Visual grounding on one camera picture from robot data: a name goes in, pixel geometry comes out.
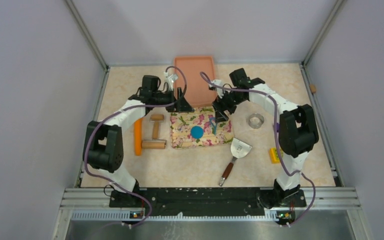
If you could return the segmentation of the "metal scraper wooden handle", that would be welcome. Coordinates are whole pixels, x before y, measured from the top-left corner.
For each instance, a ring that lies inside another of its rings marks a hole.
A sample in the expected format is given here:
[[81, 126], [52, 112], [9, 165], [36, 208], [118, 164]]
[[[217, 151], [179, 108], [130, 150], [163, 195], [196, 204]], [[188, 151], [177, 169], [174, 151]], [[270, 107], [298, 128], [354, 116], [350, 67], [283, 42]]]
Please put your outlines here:
[[230, 145], [230, 151], [231, 151], [231, 155], [232, 155], [232, 158], [230, 160], [230, 162], [228, 163], [228, 165], [226, 166], [226, 168], [224, 169], [224, 172], [223, 174], [221, 175], [220, 177], [220, 180], [218, 182], [218, 185], [220, 187], [222, 187], [224, 185], [224, 183], [226, 182], [226, 180], [228, 179], [229, 175], [231, 174], [232, 170], [233, 170], [233, 167], [235, 165], [235, 162], [238, 160], [238, 159], [242, 159], [244, 157], [246, 157], [249, 152], [252, 150], [252, 146], [249, 145], [248, 143], [234, 137], [232, 139], [232, 142], [231, 142], [231, 145]]

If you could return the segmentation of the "wooden double-ended roller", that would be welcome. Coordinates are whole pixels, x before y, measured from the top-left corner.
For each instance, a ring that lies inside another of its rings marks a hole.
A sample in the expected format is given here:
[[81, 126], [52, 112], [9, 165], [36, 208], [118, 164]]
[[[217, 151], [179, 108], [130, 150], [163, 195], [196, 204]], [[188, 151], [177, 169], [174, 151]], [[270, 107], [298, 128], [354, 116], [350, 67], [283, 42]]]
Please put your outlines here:
[[141, 142], [142, 149], [163, 150], [167, 147], [167, 141], [160, 139], [161, 123], [165, 120], [162, 113], [152, 114], [149, 121], [153, 123], [151, 140], [143, 140]]

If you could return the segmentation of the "blue dough piece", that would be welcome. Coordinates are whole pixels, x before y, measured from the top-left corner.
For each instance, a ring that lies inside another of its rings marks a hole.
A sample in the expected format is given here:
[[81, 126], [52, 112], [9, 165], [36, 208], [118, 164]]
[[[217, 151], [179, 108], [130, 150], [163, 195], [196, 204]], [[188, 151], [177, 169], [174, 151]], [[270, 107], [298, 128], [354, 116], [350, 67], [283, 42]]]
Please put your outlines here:
[[204, 129], [200, 126], [193, 126], [190, 130], [190, 135], [194, 139], [201, 139], [204, 135]]

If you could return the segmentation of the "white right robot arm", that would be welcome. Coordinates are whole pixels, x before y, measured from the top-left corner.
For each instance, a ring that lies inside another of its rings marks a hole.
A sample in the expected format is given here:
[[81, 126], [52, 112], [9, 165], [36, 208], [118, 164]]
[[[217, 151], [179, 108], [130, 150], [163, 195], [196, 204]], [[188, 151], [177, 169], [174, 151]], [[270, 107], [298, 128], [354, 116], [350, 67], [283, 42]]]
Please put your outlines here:
[[245, 101], [262, 107], [273, 116], [273, 133], [282, 171], [274, 181], [273, 200], [287, 206], [300, 189], [303, 164], [319, 141], [314, 109], [309, 104], [298, 105], [272, 90], [261, 78], [251, 79], [243, 68], [229, 74], [232, 88], [221, 80], [208, 80], [208, 88], [217, 92], [212, 102], [217, 123], [229, 120], [237, 106]]

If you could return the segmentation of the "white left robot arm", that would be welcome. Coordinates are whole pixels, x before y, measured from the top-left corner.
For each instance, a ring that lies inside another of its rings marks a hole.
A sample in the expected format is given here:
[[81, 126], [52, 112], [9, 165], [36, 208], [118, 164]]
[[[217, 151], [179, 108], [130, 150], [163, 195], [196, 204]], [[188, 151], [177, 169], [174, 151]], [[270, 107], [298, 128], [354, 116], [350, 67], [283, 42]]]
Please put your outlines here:
[[154, 108], [165, 108], [169, 113], [191, 113], [194, 108], [185, 98], [185, 89], [174, 88], [178, 76], [165, 73], [164, 90], [161, 79], [144, 75], [142, 85], [116, 112], [102, 121], [91, 121], [86, 128], [83, 161], [86, 167], [98, 170], [93, 177], [101, 178], [122, 192], [121, 200], [129, 207], [140, 202], [140, 193], [135, 190], [137, 180], [123, 165], [123, 131], [145, 117]]

